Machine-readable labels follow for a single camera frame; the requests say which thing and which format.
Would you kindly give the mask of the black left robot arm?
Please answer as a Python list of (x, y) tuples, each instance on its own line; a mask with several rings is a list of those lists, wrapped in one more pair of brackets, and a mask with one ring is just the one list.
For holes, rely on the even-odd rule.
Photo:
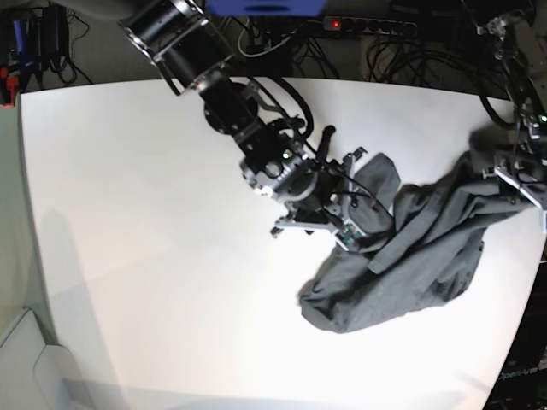
[(534, 1), (464, 1), (480, 36), (487, 36), (513, 103), (513, 121), (502, 120), (485, 95), (481, 102), (492, 121), (514, 133), (508, 148), (493, 150), (485, 178), (496, 178), (511, 200), (525, 199), (539, 209), (546, 229), (546, 40), (528, 18)]

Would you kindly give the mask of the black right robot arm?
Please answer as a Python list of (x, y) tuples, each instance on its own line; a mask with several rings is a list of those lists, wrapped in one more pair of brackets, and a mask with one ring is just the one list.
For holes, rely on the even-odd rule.
[(329, 160), (333, 126), (323, 130), (317, 147), (311, 146), (315, 123), (309, 105), (284, 79), (276, 84), (297, 103), (301, 116), (289, 115), (256, 79), (232, 81), (232, 52), (198, 3), (76, 1), (73, 6), (117, 21), (174, 94), (195, 91), (203, 99), (209, 125), (232, 137), (243, 152), (245, 182), (256, 194), (286, 207), (273, 236), (291, 228), (327, 231), (345, 249), (366, 236), (357, 209), (370, 193), (355, 177), (362, 150), (342, 161)]

